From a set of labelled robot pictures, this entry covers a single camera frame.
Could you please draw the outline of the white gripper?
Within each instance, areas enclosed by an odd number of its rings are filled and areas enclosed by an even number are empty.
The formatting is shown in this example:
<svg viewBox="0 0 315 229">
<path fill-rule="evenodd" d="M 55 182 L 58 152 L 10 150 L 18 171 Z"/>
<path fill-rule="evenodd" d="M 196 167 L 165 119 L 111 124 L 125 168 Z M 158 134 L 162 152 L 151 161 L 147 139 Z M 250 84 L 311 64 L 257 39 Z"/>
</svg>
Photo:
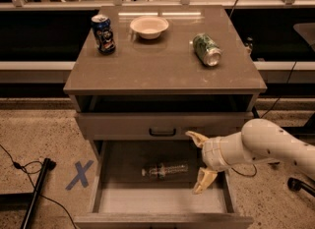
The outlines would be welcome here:
<svg viewBox="0 0 315 229">
<path fill-rule="evenodd" d="M 199 195 L 214 182 L 218 172 L 230 167 L 226 159 L 228 139 L 226 137 L 208 139 L 206 136 L 193 131 L 187 131 L 185 135 L 193 140 L 196 147 L 202 149 L 203 162 L 208 167 L 200 167 L 197 174 L 197 182 L 193 188 L 193 194 Z"/>
</svg>

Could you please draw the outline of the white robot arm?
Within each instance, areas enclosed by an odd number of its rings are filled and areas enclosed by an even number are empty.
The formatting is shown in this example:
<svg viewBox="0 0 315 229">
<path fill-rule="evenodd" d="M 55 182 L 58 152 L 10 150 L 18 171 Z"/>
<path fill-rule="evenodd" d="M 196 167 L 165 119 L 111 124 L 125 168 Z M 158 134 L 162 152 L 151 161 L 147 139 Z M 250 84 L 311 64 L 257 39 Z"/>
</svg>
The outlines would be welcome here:
<svg viewBox="0 0 315 229">
<path fill-rule="evenodd" d="M 205 164 L 198 171 L 195 195 L 205 191 L 219 172 L 236 164 L 283 160 L 315 180 L 315 147 L 269 120 L 252 119 L 240 132 L 225 137 L 207 138 L 193 131 L 187 131 L 186 135 L 201 149 Z"/>
</svg>

